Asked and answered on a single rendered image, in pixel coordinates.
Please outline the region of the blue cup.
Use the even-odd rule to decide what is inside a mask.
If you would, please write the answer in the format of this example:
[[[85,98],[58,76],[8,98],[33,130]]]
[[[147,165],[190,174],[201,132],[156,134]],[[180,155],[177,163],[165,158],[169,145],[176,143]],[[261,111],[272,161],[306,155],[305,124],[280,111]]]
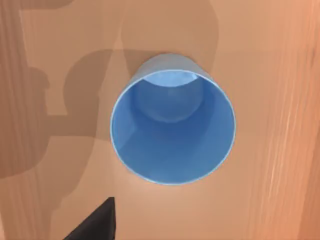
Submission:
[[[118,96],[110,140],[134,174],[183,185],[214,172],[236,137],[236,115],[221,87],[190,58],[173,53],[145,61]]]

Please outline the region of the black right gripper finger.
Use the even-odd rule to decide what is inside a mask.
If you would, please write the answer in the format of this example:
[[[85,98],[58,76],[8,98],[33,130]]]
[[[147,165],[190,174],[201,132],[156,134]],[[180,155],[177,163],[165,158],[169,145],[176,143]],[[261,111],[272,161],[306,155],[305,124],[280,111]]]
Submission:
[[[63,240],[115,240],[115,198],[107,198]]]

